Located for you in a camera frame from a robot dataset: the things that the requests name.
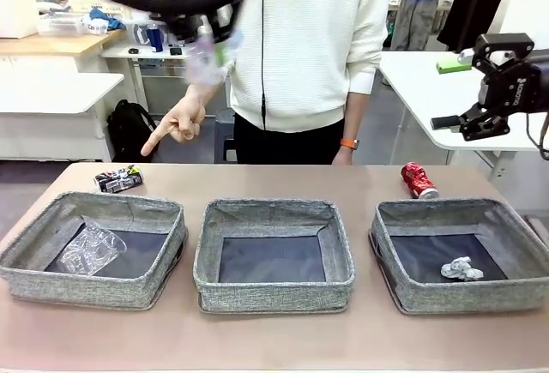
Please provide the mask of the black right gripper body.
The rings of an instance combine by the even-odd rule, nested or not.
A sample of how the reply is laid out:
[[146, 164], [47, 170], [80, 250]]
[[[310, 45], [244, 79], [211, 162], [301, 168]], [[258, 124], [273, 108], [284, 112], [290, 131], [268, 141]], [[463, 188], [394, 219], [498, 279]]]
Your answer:
[[511, 61], [485, 75], [479, 104], [494, 112], [547, 112], [548, 62]]

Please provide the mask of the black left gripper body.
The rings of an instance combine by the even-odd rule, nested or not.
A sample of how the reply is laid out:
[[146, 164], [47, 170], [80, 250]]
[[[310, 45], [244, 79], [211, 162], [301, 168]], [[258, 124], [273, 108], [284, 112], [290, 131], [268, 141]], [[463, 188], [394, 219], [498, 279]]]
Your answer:
[[197, 41], [202, 32], [211, 34], [215, 43], [230, 38], [244, 0], [168, 0], [173, 13], [165, 24], [184, 43]]

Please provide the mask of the person's right hand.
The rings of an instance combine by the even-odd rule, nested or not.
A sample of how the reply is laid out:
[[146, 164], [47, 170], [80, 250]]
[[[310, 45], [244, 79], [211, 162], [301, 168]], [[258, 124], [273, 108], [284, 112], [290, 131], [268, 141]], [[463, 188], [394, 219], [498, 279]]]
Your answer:
[[206, 117], [206, 104], [214, 90], [191, 85], [184, 97], [160, 120], [141, 149], [141, 156], [149, 156], [166, 136], [178, 143], [191, 141], [200, 134], [201, 123]]

